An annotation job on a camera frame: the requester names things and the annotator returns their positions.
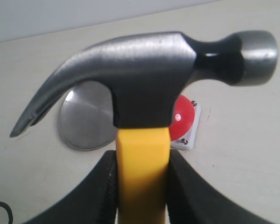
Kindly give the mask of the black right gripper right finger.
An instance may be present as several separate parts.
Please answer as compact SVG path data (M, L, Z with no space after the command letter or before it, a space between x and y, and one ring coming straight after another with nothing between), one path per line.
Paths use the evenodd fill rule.
M267 224L207 183L175 149L170 151L166 204L172 224Z

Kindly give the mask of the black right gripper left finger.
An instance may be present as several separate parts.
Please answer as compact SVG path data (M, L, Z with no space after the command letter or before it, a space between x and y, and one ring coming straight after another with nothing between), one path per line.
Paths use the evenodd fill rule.
M67 196L26 223L114 224L117 208L116 153L108 150Z

